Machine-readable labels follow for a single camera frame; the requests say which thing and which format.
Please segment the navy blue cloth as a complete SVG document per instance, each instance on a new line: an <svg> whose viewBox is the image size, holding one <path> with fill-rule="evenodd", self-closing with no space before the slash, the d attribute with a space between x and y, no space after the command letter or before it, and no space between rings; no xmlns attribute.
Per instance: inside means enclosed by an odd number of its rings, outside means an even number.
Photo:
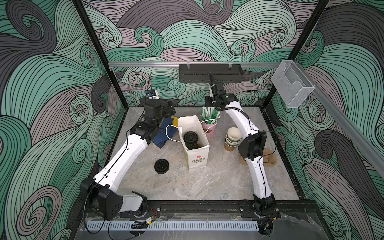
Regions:
<svg viewBox="0 0 384 240"><path fill-rule="evenodd" d="M161 124L157 136L153 139L154 146L161 149L169 140L167 134L169 137L173 138L177 131L178 127L173 125L172 117L165 118Z"/></svg>

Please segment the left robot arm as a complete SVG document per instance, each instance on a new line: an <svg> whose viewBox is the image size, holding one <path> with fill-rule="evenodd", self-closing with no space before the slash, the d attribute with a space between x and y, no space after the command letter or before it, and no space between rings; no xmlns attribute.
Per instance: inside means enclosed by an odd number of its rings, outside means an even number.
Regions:
<svg viewBox="0 0 384 240"><path fill-rule="evenodd" d="M92 179L82 181L80 189L86 195L85 207L90 207L107 221L123 212L145 212L145 196L138 193L121 196L117 190L133 162L158 135L162 121L175 113L171 101L147 100L143 119L137 121L126 134L126 141L120 150Z"/></svg>

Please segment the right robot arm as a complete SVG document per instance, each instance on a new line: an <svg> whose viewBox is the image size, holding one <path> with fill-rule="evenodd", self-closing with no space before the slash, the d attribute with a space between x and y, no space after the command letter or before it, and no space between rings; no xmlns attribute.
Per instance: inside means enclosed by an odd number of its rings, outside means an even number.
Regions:
<svg viewBox="0 0 384 240"><path fill-rule="evenodd" d="M209 78L211 93L205 98L206 106L226 112L240 130L242 141L238 145L238 151L246 160L251 172L255 212L259 216L267 216L276 208L275 196L270 189L263 162L267 133L253 124L237 97L227 93L222 82L215 80L211 73Z"/></svg>

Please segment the white paper takeout bag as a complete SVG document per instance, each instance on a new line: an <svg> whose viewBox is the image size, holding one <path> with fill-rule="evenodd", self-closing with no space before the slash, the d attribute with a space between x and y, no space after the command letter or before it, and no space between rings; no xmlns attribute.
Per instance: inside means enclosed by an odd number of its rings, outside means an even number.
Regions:
<svg viewBox="0 0 384 240"><path fill-rule="evenodd" d="M202 169L207 166L210 144L206 132L202 127L202 121L198 116L187 116L178 118L178 125L167 124L165 133L169 140L173 141L168 134L168 128L177 129L182 144L189 171Z"/></svg>

